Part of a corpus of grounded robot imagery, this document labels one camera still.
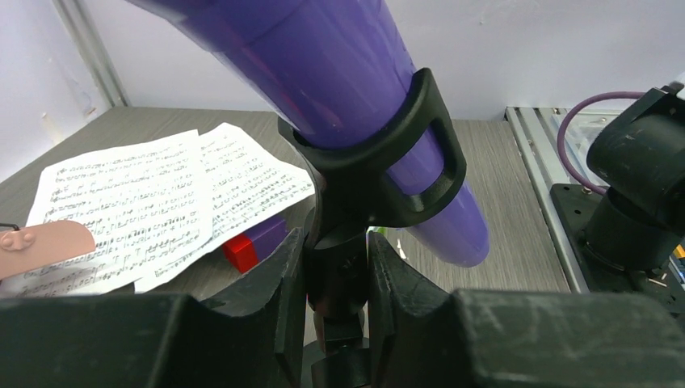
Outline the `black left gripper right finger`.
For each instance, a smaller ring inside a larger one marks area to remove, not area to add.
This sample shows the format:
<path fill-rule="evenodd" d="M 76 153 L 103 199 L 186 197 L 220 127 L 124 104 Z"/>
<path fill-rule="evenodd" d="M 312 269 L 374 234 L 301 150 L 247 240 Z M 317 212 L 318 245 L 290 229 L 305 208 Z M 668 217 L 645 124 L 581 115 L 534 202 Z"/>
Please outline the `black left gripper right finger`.
<path fill-rule="evenodd" d="M 634 294 L 446 292 L 368 236 L 375 387 L 681 387 L 684 334 Z"/>

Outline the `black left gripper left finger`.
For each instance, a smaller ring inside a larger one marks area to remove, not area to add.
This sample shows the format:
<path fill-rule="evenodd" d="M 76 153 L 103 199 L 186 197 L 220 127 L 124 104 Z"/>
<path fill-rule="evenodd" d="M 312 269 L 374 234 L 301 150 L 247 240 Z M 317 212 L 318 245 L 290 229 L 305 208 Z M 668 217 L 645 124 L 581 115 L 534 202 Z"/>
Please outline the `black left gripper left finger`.
<path fill-rule="evenodd" d="M 4 299 L 4 387 L 298 387 L 303 232 L 214 296 Z"/>

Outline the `sheet music page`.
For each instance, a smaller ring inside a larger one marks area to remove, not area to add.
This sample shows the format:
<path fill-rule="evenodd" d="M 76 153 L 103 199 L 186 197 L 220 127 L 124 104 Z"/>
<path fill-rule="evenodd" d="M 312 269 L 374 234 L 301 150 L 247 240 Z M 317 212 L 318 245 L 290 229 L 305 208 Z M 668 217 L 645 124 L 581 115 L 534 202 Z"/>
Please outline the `sheet music page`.
<path fill-rule="evenodd" d="M 213 235 L 196 251 L 136 280 L 136 293 L 169 282 L 222 243 L 315 193 L 307 171 L 280 161 L 235 125 L 218 125 L 200 135 L 200 143 L 212 183 Z"/>
<path fill-rule="evenodd" d="M 46 167 L 28 224 L 79 222 L 95 250 L 5 279 L 1 295 L 106 293 L 192 253 L 212 237 L 208 186 L 196 130 Z"/>

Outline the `black round base mic stand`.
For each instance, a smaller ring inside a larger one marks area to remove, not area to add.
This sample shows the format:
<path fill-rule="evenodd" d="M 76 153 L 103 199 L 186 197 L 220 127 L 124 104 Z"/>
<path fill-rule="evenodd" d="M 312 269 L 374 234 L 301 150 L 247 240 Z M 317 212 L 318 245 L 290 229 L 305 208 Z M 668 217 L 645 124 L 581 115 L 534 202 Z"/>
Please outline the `black round base mic stand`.
<path fill-rule="evenodd" d="M 388 169 L 431 130 L 443 167 L 416 195 Z M 456 299 L 409 266 L 379 227 L 416 226 L 456 197 L 466 161 L 429 69 L 418 70 L 397 113 L 377 133 L 318 148 L 288 123 L 279 135 L 305 160 L 315 187 L 302 251 L 317 340 L 305 346 L 304 387 L 443 387 L 468 349 Z"/>

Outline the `pink music stand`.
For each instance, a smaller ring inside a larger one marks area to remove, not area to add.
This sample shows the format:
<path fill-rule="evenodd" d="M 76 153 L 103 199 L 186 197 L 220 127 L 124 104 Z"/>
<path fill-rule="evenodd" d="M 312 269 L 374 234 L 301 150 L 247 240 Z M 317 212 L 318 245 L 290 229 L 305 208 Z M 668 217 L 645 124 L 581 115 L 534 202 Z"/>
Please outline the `pink music stand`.
<path fill-rule="evenodd" d="M 95 251 L 91 232 L 75 221 L 20 227 L 1 224 L 1 278 L 4 280 Z"/>

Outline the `purple microphone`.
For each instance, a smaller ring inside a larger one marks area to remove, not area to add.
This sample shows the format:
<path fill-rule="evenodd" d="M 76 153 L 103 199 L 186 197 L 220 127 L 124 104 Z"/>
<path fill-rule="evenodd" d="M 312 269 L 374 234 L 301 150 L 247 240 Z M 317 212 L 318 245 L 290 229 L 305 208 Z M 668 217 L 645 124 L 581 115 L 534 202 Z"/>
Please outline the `purple microphone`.
<path fill-rule="evenodd" d="M 127 1 L 234 70 L 309 143 L 353 146 L 400 109 L 417 71 L 385 1 Z M 448 145 L 428 127 L 388 175 L 408 195 L 442 172 Z M 467 182 L 409 232 L 442 261 L 482 263 L 489 231 Z"/>

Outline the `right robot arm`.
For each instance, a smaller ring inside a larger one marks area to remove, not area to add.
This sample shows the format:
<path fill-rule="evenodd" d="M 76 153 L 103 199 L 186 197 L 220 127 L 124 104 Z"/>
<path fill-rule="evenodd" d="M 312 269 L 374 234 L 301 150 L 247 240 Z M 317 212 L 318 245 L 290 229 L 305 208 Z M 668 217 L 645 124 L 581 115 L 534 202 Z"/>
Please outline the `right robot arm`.
<path fill-rule="evenodd" d="M 653 88 L 596 137 L 588 167 L 609 186 L 586 249 L 626 271 L 660 267 L 684 236 L 684 84 Z"/>

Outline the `red purple brick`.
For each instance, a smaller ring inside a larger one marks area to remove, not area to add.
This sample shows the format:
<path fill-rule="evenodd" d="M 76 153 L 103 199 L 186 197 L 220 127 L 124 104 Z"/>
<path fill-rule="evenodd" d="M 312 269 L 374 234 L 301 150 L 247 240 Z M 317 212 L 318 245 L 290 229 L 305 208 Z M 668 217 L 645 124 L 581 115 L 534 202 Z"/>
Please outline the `red purple brick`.
<path fill-rule="evenodd" d="M 224 242 L 221 250 L 240 273 L 246 273 L 267 259 L 287 235 L 285 219 L 276 215 Z"/>

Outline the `green owl number tile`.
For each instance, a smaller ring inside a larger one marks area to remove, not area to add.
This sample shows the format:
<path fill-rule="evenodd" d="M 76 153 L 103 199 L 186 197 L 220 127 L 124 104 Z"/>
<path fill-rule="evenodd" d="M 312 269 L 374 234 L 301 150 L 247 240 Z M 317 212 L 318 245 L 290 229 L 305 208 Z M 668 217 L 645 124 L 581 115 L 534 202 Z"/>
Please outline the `green owl number tile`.
<path fill-rule="evenodd" d="M 389 232 L 389 229 L 387 227 L 383 226 L 371 226 L 367 230 L 367 234 L 370 233 L 378 233 L 382 234 L 383 237 L 389 242 L 392 243 L 394 246 L 395 251 L 399 254 L 399 256 L 403 260 L 407 260 L 406 253 L 404 252 L 401 244 L 401 240 L 399 238 L 394 238 L 392 234 Z"/>

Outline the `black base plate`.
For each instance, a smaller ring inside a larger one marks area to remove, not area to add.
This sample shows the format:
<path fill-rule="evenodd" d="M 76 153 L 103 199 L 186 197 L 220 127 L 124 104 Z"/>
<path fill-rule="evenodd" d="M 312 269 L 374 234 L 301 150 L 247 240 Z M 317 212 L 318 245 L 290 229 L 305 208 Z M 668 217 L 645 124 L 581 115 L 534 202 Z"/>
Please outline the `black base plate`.
<path fill-rule="evenodd" d="M 677 234 L 612 188 L 600 196 L 556 183 L 550 196 L 591 292 L 643 294 L 684 323 L 684 289 L 669 265 Z"/>

